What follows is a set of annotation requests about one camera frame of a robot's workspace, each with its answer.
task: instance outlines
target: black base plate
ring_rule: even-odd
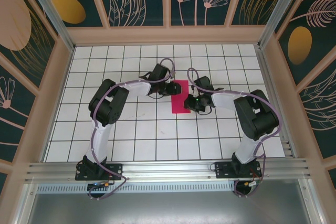
[[[211,169],[215,170],[216,178],[253,178],[253,173],[251,171],[237,175],[231,165],[231,161],[216,162],[212,165]],[[261,177],[260,163],[258,161],[253,161],[251,163],[251,169]]]
[[[122,174],[122,164],[105,164],[104,166],[107,169],[111,170],[112,172],[118,173],[118,171],[120,171],[120,174]],[[87,170],[85,165],[80,164],[77,166],[75,180],[79,180],[79,181],[106,180],[108,181],[108,180],[121,180],[121,177],[112,175],[112,177],[109,178],[109,174],[107,172],[103,173],[100,177],[98,177],[96,174],[91,173],[89,170]]]

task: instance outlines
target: purple cable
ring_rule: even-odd
[[[91,141],[90,141],[90,146],[91,146],[91,152],[92,152],[92,155],[93,155],[93,159],[94,161],[96,161],[96,163],[103,169],[105,170],[106,172],[108,172],[109,174],[112,174],[114,176],[118,176],[120,178],[123,178],[124,179],[124,182],[121,183],[119,186],[117,186],[112,192],[108,193],[108,194],[104,194],[103,196],[99,197],[99,198],[93,198],[92,195],[91,195],[91,192],[92,190],[94,190],[96,187],[92,187],[90,190],[89,190],[89,196],[91,199],[94,199],[94,200],[100,200],[100,199],[106,199],[107,197],[111,196],[112,194],[114,194],[120,187],[122,187],[125,183],[126,183],[126,180],[127,178],[121,174],[118,174],[118,173],[115,173],[109,169],[107,169],[106,167],[104,167],[97,159],[97,156],[96,154],[94,153],[95,152],[95,149],[93,148],[93,139],[95,138],[95,134],[96,134],[96,131],[97,131],[97,127],[98,127],[98,122],[97,122],[97,119],[96,119],[96,116],[97,116],[97,111],[99,109],[99,106],[102,104],[103,100],[107,97],[107,95],[113,90],[115,89],[116,87],[119,87],[119,86],[122,86],[122,85],[127,85],[127,84],[132,84],[132,83],[138,83],[138,82],[147,82],[147,83],[158,83],[158,82],[162,82],[162,81],[166,81],[170,78],[173,78],[174,75],[175,75],[175,65],[174,65],[174,62],[172,59],[170,58],[164,58],[161,60],[160,64],[162,62],[164,62],[165,60],[169,60],[173,67],[172,67],[172,70],[171,72],[169,73],[169,75],[161,80],[158,80],[158,81],[148,81],[148,80],[133,80],[133,81],[126,81],[126,82],[121,82],[121,83],[118,83],[112,87],[110,87],[110,89],[103,95],[103,97],[99,100],[94,112],[93,112],[93,121],[95,122],[95,127],[93,129],[93,133],[92,133],[92,136],[91,136]]]
[[[216,91],[216,90],[207,90],[207,89],[203,89],[203,88],[197,86],[197,85],[194,83],[194,81],[190,78],[190,75],[189,75],[189,72],[190,72],[190,71],[195,71],[195,73],[196,73],[196,75],[197,75],[197,78],[199,78],[198,72],[197,72],[197,70],[194,69],[194,68],[188,68],[188,70],[187,70],[187,76],[188,76],[188,79],[189,79],[190,83],[191,83],[193,86],[195,86],[197,89],[199,89],[199,90],[202,90],[202,91],[204,91],[204,92],[208,92],[208,93],[228,93],[228,94],[246,95],[246,96],[249,96],[249,97],[253,97],[253,98],[255,98],[255,99],[258,99],[259,101],[263,102],[264,104],[266,104],[267,106],[269,106],[269,107],[274,111],[275,115],[277,116],[277,118],[278,118],[278,120],[279,120],[279,126],[278,126],[277,130],[276,130],[274,133],[272,133],[272,134],[270,134],[270,135],[266,135],[266,136],[264,136],[264,137],[259,141],[259,143],[257,144],[255,150],[253,151],[253,155],[254,155],[255,157],[258,157],[258,156],[256,156],[256,154],[257,154],[258,149],[259,149],[260,146],[262,145],[262,143],[263,143],[266,139],[269,139],[270,137],[275,136],[276,134],[278,134],[278,133],[281,131],[281,128],[282,128],[282,125],[283,125],[283,120],[282,120],[282,117],[281,117],[280,113],[277,111],[277,109],[276,109],[272,104],[270,104],[268,101],[266,101],[265,99],[263,99],[263,98],[261,98],[261,97],[259,97],[259,96],[257,96],[257,95],[254,95],[254,94],[250,94],[250,93],[246,93],[246,92],[233,91],[233,90],[217,90],[217,91]],[[263,171],[263,173],[262,173],[262,175],[261,175],[261,179],[260,179],[260,180],[262,180],[262,179],[264,178],[264,172],[265,172],[266,155],[265,155],[265,154],[262,154],[260,157],[264,157],[263,166],[262,166],[262,171]],[[236,190],[236,187],[237,187],[238,182],[239,182],[239,180],[235,181],[235,185],[234,185],[234,193],[235,193],[236,195],[243,195],[243,194],[241,194],[240,192],[238,192],[238,191]],[[257,188],[256,188],[250,195],[253,195],[253,194],[257,191]]]

